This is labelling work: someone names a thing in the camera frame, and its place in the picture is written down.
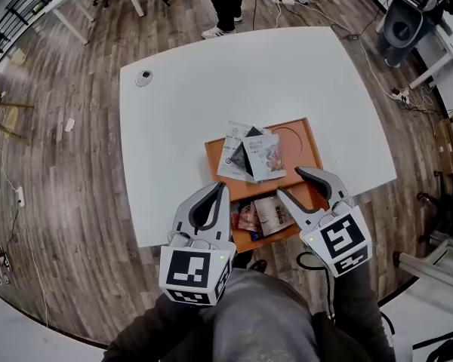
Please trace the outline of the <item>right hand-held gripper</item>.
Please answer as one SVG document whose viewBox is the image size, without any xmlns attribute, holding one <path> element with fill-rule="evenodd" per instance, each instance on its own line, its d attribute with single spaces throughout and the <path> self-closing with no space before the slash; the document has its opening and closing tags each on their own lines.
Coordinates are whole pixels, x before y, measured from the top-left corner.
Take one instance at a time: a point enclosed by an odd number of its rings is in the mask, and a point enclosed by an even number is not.
<svg viewBox="0 0 453 362">
<path fill-rule="evenodd" d="M 317 167 L 296 167 L 300 178 L 312 185 L 328 202 L 330 210 L 307 209 L 284 188 L 276 195 L 294 218 L 300 239 L 331 274 L 338 278 L 372 257 L 371 235 L 362 212 L 348 196 L 341 179 Z"/>
</svg>

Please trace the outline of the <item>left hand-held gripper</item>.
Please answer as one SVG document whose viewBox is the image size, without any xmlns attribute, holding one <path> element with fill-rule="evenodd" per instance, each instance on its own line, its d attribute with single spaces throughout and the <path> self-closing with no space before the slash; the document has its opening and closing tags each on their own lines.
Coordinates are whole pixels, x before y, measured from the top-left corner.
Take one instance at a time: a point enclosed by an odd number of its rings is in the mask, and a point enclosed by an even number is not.
<svg viewBox="0 0 453 362">
<path fill-rule="evenodd" d="M 168 243 L 161 247 L 159 287 L 173 302 L 216 305 L 236 254 L 228 186 L 212 183 L 189 196 L 177 209 L 174 228 L 168 233 Z M 206 230 L 211 238 L 184 230 Z"/>
</svg>

